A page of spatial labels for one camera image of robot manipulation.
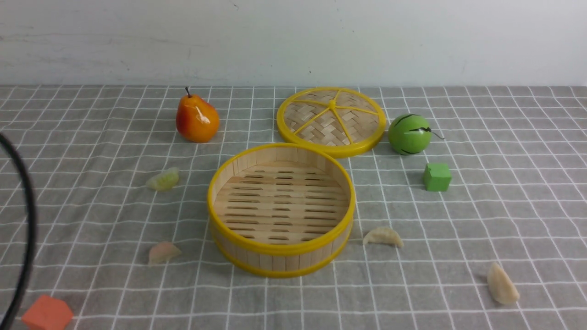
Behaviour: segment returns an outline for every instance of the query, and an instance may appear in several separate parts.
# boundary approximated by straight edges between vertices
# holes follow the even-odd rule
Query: black cable
[[[12,302],[10,303],[10,307],[8,308],[6,314],[4,315],[4,319],[0,324],[0,330],[8,330],[16,317],[16,313],[18,309],[21,307],[22,298],[25,295],[26,287],[29,283],[29,278],[31,277],[31,272],[33,269],[33,260],[35,259],[35,244],[36,244],[36,208],[35,208],[35,193],[33,191],[31,178],[26,171],[26,166],[22,162],[22,159],[16,152],[16,149],[12,146],[10,141],[8,141],[2,133],[0,133],[0,144],[2,148],[8,153],[10,158],[12,158],[12,162],[16,166],[18,174],[21,177],[22,181],[22,189],[25,193],[25,201],[26,201],[26,212],[27,216],[27,223],[28,223],[28,230],[27,230],[27,239],[26,239],[26,253],[25,259],[22,265],[21,276],[18,279],[18,284],[16,285],[16,291],[14,292],[14,297],[12,298]]]

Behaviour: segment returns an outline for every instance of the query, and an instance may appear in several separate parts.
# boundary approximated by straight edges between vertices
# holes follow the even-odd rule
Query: orange wooden block
[[[63,330],[73,318],[65,301],[41,295],[22,316],[31,330]]]

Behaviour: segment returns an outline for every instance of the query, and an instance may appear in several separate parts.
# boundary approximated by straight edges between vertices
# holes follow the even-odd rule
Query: grid pattern
[[[221,117],[213,140],[194,144],[175,130],[183,86],[0,86],[1,132],[29,165],[40,215],[23,310],[52,295],[76,315],[68,329],[83,330],[585,328],[587,87],[358,89],[389,121],[418,113],[446,140],[400,157],[384,138],[341,159],[358,198],[343,253],[302,278],[260,278],[216,249],[205,193],[229,157],[282,141],[276,107],[299,90],[192,88]],[[0,156],[4,312],[26,224],[18,176]],[[449,191],[423,189],[427,162],[451,167]],[[176,188],[144,187],[172,166]],[[401,250],[362,245],[381,225],[400,233]],[[183,255],[148,267],[163,240]],[[516,283],[517,304],[489,296],[493,261]]]

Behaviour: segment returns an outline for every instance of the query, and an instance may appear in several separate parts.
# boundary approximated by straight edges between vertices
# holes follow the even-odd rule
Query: green cube
[[[428,163],[424,170],[424,185],[428,191],[447,191],[450,180],[448,165],[444,163]]]

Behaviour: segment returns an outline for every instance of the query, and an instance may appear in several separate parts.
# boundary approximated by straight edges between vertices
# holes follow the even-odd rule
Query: woven bamboo
[[[288,141],[312,145],[333,157],[350,157],[377,145],[386,119],[372,99],[350,89],[320,87],[297,93],[279,108],[278,129]]]
[[[255,274],[293,277],[342,250],[355,193],[330,156],[277,143],[228,160],[212,178],[208,208],[212,235],[229,260]]]

